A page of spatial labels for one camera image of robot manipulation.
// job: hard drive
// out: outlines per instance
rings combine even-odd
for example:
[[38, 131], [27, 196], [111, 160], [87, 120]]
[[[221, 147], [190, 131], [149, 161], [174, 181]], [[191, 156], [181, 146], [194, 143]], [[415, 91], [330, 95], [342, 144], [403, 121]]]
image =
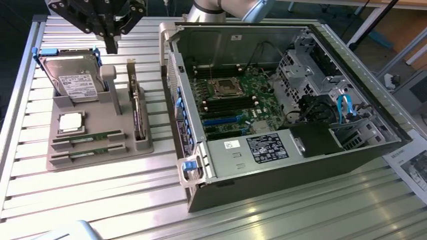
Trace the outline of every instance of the hard drive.
[[56, 96], [70, 96], [75, 103], [99, 99], [98, 93], [109, 90], [101, 77], [101, 52], [98, 48], [44, 48], [32, 57], [50, 78]]

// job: slotted metal surface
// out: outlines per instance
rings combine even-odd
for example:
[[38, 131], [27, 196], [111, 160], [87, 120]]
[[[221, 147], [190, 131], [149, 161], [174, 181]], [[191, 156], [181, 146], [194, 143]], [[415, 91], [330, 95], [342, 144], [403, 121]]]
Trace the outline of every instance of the slotted metal surface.
[[48, 19], [42, 47], [95, 44], [103, 63], [117, 66], [119, 87], [127, 82], [127, 59], [137, 59], [155, 152], [137, 160], [47, 172], [52, 85], [38, 68], [2, 183], [0, 239], [31, 239], [75, 220], [89, 221], [105, 239], [427, 239], [426, 205], [379, 158], [349, 174], [187, 213], [158, 54], [158, 25], [174, 20], [181, 19], [145, 18], [123, 36], [119, 54], [106, 55], [94, 35], [58, 17]]

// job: power supply label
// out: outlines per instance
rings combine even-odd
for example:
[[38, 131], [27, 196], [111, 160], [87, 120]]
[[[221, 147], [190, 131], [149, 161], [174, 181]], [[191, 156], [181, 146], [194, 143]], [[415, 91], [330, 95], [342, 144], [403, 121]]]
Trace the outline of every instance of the power supply label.
[[90, 74], [59, 77], [62, 85], [71, 99], [97, 97], [97, 87]]
[[263, 164], [290, 157], [278, 133], [250, 137], [246, 140], [257, 163]]

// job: green circuit board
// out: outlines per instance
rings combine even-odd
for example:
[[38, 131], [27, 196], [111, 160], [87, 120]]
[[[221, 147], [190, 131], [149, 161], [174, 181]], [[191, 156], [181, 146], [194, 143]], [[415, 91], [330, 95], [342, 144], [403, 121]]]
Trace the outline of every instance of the green circuit board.
[[[211, 134], [242, 131], [242, 135], [255, 134], [253, 127], [254, 122], [266, 121], [270, 130], [275, 131], [285, 122], [285, 115], [282, 114], [281, 104], [273, 92], [273, 86], [269, 78], [263, 74], [253, 74], [249, 71], [243, 76], [223, 77], [214, 79], [198, 79], [191, 82], [195, 102], [199, 108], [199, 115], [202, 118], [202, 125], [206, 135], [210, 139]], [[217, 90], [218, 81], [233, 80], [239, 86], [241, 92], [234, 96], [219, 96]], [[206, 120], [223, 119], [223, 117], [214, 117], [205, 119], [207, 112], [203, 109], [205, 101], [215, 101], [219, 99], [234, 99], [255, 96], [258, 105], [251, 108], [235, 109], [234, 115], [239, 116], [239, 121], [235, 123], [217, 124], [205, 126]]]

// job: blue pcie slot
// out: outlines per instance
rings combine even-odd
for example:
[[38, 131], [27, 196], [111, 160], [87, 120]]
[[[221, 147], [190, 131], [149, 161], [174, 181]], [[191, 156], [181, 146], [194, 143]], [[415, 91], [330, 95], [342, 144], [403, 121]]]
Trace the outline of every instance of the blue pcie slot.
[[235, 116], [235, 117], [229, 117], [229, 118], [222, 118], [222, 119], [211, 119], [206, 120], [203, 122], [205, 126], [214, 126], [214, 125], [221, 125], [221, 124], [234, 124], [241, 121], [243, 115]]

